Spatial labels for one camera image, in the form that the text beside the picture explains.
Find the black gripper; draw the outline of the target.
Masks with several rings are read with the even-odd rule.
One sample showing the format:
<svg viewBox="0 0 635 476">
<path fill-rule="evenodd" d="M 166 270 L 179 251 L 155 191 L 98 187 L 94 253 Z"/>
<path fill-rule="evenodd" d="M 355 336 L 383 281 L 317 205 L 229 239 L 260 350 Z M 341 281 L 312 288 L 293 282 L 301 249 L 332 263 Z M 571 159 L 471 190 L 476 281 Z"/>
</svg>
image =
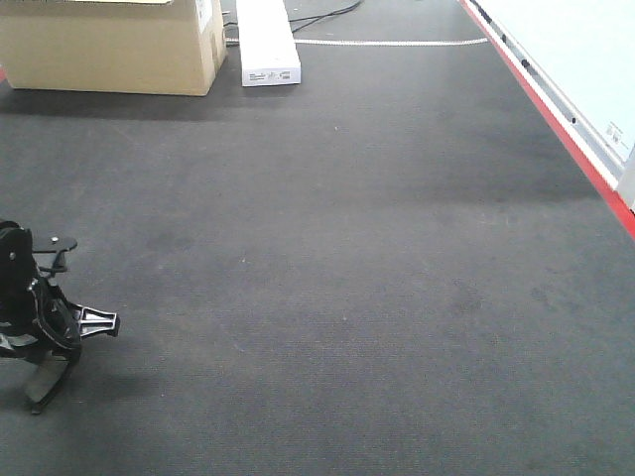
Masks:
<svg viewBox="0 0 635 476">
<path fill-rule="evenodd" d="M 117 337 L 120 317 L 88 306 L 73 311 L 57 286 L 50 284 L 34 257 L 30 229 L 1 222 L 1 356 L 40 363 L 48 356 L 63 362 L 80 354 L 81 338 Z"/>
</svg>

